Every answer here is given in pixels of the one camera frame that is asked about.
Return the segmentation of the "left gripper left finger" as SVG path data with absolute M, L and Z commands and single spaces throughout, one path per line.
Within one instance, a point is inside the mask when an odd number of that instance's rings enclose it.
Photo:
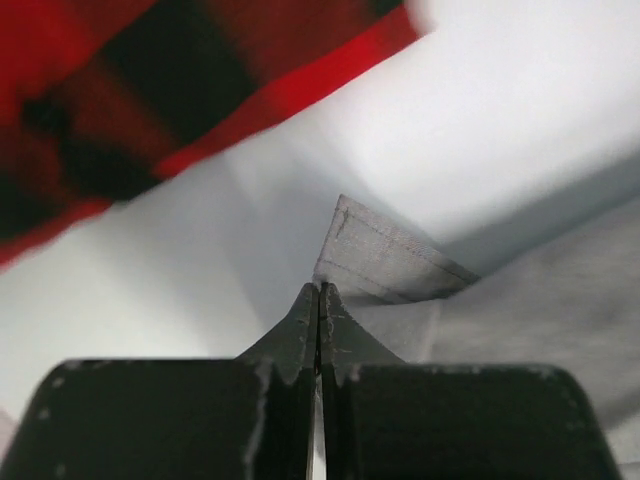
M 72 359 L 41 381 L 13 479 L 308 479 L 319 293 L 234 359 Z

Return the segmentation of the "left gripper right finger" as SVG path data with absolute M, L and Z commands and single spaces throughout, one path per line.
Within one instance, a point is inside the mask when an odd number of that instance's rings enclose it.
M 543 364 L 410 364 L 319 300 L 331 479 L 617 479 L 592 405 Z

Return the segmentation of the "grey long sleeve shirt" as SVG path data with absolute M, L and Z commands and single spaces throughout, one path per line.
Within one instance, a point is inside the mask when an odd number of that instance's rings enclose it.
M 409 362 L 550 363 L 590 396 L 622 475 L 639 475 L 639 204 L 479 277 L 341 196 L 314 268 Z

